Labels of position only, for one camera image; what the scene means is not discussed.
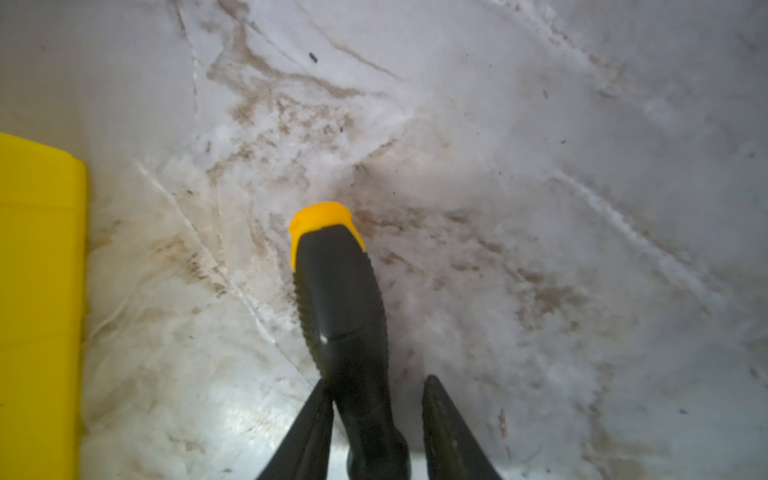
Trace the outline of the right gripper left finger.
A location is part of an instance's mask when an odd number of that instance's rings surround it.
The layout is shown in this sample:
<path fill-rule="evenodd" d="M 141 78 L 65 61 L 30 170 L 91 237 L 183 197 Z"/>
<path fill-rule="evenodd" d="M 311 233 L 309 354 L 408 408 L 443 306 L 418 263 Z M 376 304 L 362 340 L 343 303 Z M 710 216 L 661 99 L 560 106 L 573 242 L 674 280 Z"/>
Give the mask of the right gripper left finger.
<path fill-rule="evenodd" d="M 333 401 L 320 379 L 258 480 L 326 480 Z"/>

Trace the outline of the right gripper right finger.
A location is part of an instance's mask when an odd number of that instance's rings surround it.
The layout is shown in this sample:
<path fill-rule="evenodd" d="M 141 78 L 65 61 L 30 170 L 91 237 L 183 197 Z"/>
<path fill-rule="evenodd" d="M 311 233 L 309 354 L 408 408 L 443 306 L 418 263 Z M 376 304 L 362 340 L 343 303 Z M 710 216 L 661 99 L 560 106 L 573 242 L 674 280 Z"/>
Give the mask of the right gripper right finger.
<path fill-rule="evenodd" d="M 424 382 L 422 420 L 429 479 L 501 480 L 436 375 Z"/>

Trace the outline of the black yellow handled screwdriver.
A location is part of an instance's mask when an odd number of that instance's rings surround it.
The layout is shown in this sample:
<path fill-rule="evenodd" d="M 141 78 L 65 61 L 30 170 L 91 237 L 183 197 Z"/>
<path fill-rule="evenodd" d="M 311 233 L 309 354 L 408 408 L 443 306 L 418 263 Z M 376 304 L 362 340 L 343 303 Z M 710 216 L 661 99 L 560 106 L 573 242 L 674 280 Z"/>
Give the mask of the black yellow handled screwdriver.
<path fill-rule="evenodd" d="M 291 269 L 301 330 L 349 440 L 351 479 L 408 479 L 395 425 L 385 308 L 351 211 L 338 202 L 292 219 Z"/>

